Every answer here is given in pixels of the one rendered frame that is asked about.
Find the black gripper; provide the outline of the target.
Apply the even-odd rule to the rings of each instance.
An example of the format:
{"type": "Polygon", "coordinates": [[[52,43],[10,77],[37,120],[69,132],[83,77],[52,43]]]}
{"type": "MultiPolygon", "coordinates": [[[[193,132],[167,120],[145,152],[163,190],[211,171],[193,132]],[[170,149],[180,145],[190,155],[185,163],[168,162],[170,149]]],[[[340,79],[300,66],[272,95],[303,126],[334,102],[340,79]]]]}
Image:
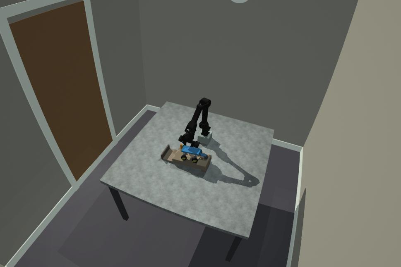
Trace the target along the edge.
{"type": "MultiPolygon", "coordinates": [[[[181,135],[181,136],[182,136],[182,135],[181,135]]],[[[188,143],[191,144],[191,147],[194,146],[195,148],[198,148],[200,142],[198,142],[198,141],[193,141],[193,138],[190,138],[188,141],[183,142],[183,141],[181,140],[181,136],[179,137],[178,141],[182,142],[184,145],[186,145],[186,143],[188,142],[188,143]]]]}

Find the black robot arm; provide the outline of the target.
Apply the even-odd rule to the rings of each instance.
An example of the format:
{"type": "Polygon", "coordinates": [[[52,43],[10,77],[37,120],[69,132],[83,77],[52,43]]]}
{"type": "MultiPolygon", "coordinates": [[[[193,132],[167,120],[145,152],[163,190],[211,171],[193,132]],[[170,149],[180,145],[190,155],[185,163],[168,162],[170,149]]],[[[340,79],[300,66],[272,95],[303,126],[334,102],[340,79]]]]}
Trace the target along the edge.
{"type": "Polygon", "coordinates": [[[188,141],[190,138],[194,138],[194,134],[197,127],[197,121],[202,111],[202,121],[199,123],[199,127],[202,129],[201,135],[207,136],[210,132],[210,126],[207,121],[208,117],[208,108],[211,105],[211,100],[207,98],[202,98],[199,103],[197,104],[197,108],[193,114],[192,120],[187,124],[185,129],[185,134],[181,136],[181,140],[183,142],[188,141]],[[189,129],[189,130],[187,130],[189,129]]]}

